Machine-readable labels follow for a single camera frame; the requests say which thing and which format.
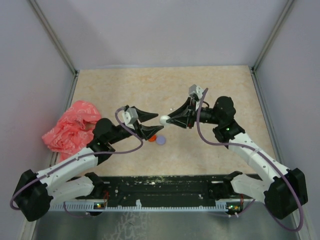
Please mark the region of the orange charging case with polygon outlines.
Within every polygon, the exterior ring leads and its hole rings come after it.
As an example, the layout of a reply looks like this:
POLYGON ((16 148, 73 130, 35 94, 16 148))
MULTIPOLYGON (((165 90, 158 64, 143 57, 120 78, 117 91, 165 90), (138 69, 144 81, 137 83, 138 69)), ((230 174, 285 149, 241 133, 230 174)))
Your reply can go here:
POLYGON ((149 142, 155 142, 157 139, 157 136, 156 135, 153 135, 148 141, 149 142))

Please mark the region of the white charging case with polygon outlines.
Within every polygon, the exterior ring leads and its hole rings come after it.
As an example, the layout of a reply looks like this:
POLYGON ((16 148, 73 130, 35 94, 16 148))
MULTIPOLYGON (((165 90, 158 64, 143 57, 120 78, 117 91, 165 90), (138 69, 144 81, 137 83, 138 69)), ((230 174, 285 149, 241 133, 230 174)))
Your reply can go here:
POLYGON ((159 123, 163 126, 167 126, 169 125, 169 123, 167 123, 167 120, 169 120, 171 117, 168 116, 168 115, 162 115, 160 118, 159 118, 159 123))

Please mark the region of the purple charging case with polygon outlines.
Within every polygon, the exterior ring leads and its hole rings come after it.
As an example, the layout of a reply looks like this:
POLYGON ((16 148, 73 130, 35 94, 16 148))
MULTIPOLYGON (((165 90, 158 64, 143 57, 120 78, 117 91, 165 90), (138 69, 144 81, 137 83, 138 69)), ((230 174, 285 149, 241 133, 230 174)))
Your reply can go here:
POLYGON ((156 137, 156 143, 158 144, 158 145, 164 145, 165 143, 166 143, 166 138, 163 136, 163 135, 158 135, 157 137, 156 137))

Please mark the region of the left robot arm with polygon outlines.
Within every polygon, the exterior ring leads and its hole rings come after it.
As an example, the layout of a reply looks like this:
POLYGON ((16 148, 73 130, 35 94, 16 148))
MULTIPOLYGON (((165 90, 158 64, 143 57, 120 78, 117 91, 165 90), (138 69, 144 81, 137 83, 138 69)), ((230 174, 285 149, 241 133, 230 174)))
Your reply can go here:
POLYGON ((9 202, 13 210, 21 211, 29 221, 43 217, 49 209, 78 197, 95 199, 104 192, 103 181, 93 172, 82 177, 78 174, 97 167, 113 155, 130 154, 142 148, 164 125, 145 126, 143 122, 158 117, 157 113, 141 111, 136 107, 123 106, 118 125, 108 118, 101 118, 92 131, 93 139, 75 155, 66 160, 33 172, 25 171, 17 183, 9 202))

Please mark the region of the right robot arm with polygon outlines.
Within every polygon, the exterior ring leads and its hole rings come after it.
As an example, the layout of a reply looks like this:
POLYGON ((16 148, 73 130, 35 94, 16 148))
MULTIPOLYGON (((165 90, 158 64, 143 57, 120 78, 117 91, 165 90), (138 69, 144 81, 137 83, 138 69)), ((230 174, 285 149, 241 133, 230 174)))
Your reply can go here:
POLYGON ((176 111, 161 116, 163 125, 191 129, 199 123, 213 124, 218 144, 240 156, 259 179, 235 171, 224 178, 223 192, 229 198, 246 195, 265 205, 271 215, 284 219, 295 210, 301 214, 308 202, 304 173, 289 169, 263 151, 235 120, 236 109, 231 97, 219 97, 212 108, 200 107, 197 98, 189 97, 176 111))

